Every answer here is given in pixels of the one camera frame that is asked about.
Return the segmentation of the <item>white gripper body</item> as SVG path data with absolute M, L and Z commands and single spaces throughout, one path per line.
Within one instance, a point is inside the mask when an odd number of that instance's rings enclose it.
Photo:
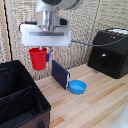
M 71 32 L 67 27 L 57 27 L 53 32 L 42 31 L 35 24 L 20 25 L 23 46 L 61 47 L 71 42 Z

